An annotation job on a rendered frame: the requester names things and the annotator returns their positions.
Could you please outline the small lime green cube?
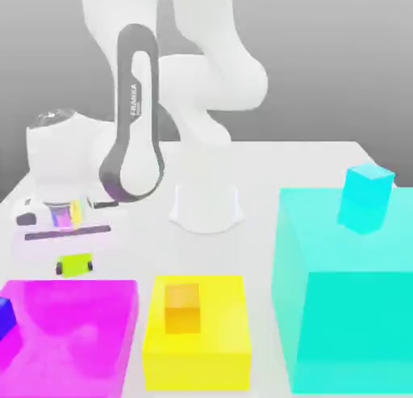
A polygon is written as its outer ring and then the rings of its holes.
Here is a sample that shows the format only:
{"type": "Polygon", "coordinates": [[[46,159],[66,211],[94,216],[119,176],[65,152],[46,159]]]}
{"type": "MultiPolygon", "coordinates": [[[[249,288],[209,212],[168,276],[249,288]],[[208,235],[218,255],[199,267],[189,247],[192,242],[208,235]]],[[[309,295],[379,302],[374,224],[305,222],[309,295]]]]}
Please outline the small lime green cube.
{"type": "Polygon", "coordinates": [[[78,253],[59,257],[63,259],[63,275],[65,277],[73,277],[89,273],[86,262],[90,255],[92,256],[91,253],[78,253]]]}

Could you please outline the small cyan cube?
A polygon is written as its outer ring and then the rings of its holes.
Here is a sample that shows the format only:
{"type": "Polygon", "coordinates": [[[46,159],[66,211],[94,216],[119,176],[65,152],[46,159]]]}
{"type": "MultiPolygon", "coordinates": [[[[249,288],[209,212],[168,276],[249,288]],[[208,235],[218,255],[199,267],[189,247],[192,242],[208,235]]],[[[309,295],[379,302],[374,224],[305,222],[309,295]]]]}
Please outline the small cyan cube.
{"type": "Polygon", "coordinates": [[[359,234],[379,230],[386,217],[395,173],[375,163],[347,169],[338,223],[359,234]]]}

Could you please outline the large turquoise box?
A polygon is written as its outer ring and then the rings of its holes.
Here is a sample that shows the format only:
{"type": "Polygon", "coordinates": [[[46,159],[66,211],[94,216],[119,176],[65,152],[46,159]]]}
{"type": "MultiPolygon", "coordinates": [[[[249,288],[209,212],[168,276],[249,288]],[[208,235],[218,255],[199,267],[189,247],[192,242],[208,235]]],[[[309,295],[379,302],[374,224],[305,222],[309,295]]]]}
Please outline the large turquoise box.
{"type": "Polygon", "coordinates": [[[337,222],[338,189],[284,188],[272,300],[294,393],[413,393],[413,190],[385,222],[337,222]]]}

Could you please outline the large yellow box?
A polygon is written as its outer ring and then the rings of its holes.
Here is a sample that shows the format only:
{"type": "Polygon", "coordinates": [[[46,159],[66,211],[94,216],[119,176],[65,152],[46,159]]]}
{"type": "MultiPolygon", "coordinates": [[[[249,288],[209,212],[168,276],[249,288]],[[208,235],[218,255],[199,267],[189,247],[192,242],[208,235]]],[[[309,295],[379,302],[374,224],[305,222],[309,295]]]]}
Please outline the large yellow box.
{"type": "Polygon", "coordinates": [[[247,391],[252,345],[239,275],[158,275],[155,278],[142,349],[148,391],[247,391]],[[201,331],[165,332],[165,286],[197,283],[201,331]]]}

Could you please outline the small blue cube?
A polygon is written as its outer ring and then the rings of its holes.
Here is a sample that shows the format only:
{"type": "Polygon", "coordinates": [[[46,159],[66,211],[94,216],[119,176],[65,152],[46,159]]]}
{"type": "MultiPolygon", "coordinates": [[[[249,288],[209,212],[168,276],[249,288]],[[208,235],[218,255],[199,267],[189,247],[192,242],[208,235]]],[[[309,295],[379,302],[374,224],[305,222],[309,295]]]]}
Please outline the small blue cube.
{"type": "Polygon", "coordinates": [[[0,341],[16,325],[15,311],[10,299],[0,296],[0,341]]]}

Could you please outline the large magenta box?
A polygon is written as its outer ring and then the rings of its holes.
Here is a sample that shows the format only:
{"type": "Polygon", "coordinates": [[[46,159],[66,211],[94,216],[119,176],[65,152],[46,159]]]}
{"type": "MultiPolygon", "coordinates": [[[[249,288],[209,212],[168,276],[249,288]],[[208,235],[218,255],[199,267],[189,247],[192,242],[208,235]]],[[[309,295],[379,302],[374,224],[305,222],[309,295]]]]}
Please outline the large magenta box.
{"type": "Polygon", "coordinates": [[[134,280],[9,280],[17,324],[0,341],[0,398],[121,398],[134,280]]]}

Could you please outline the small orange cube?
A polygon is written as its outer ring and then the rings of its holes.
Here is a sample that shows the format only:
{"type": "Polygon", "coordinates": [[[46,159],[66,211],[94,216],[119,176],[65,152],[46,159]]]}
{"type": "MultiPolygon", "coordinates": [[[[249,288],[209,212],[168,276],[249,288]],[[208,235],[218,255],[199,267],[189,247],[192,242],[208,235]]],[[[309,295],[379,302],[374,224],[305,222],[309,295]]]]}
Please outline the small orange cube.
{"type": "Polygon", "coordinates": [[[167,334],[201,331],[200,290],[197,283],[165,286],[165,332],[167,334]]]}

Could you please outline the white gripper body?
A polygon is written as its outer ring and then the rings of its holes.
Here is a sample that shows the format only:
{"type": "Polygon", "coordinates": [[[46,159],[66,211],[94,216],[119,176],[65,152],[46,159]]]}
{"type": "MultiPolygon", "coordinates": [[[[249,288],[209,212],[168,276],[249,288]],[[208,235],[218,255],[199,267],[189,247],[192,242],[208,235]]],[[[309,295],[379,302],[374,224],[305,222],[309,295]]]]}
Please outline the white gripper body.
{"type": "Polygon", "coordinates": [[[13,255],[18,260],[51,260],[61,255],[121,249],[125,243],[126,233],[115,223],[72,229],[20,226],[13,234],[13,255]]]}

